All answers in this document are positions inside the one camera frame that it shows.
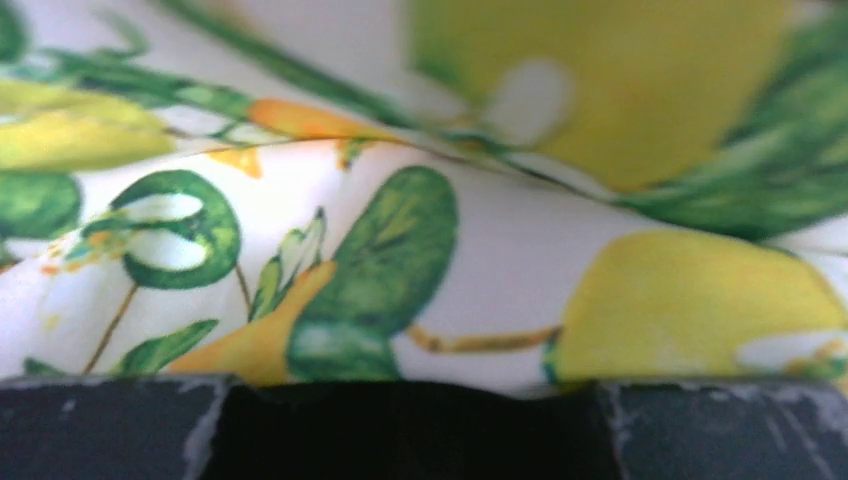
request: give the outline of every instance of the worn black surface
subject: worn black surface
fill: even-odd
[[[841,480],[845,436],[845,399],[812,384],[601,383],[519,402],[433,384],[0,383],[0,479]]]

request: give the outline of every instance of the black object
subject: black object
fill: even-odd
[[[226,376],[0,383],[2,479],[848,478],[848,402],[805,383],[604,382],[514,401]]]

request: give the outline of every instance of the patterned cloth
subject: patterned cloth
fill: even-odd
[[[0,0],[0,376],[840,383],[846,60],[825,1]]]

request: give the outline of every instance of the fabric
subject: fabric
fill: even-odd
[[[0,376],[848,359],[848,10],[0,1]]]

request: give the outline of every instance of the brown stem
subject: brown stem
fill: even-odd
[[[244,304],[247,305],[247,310],[250,311],[250,291],[247,288],[247,278],[241,270],[241,265],[236,262],[236,277],[239,279],[239,287],[241,287],[241,296],[244,298]]]
[[[127,297],[124,298],[124,303],[121,304],[121,308],[118,309],[118,313],[115,314],[115,318],[112,319],[112,323],[109,324],[109,328],[106,329],[106,333],[104,333],[103,338],[100,339],[100,344],[97,345],[97,350],[94,351],[94,355],[91,357],[91,360],[88,361],[88,364],[83,369],[83,374],[91,373],[94,365],[96,365],[97,361],[100,360],[100,356],[103,355],[103,351],[106,350],[106,345],[109,344],[109,340],[112,339],[112,334],[115,333],[115,329],[118,327],[118,324],[121,323],[121,318],[125,313],[127,313],[127,308],[129,308],[130,302],[132,302],[132,298],[137,291],[138,284],[133,283],[132,288],[130,288],[129,293],[127,293]]]
[[[430,353],[497,353],[535,347],[556,335],[559,330],[557,326],[532,332],[442,338],[413,325],[406,330],[406,334],[416,345]]]

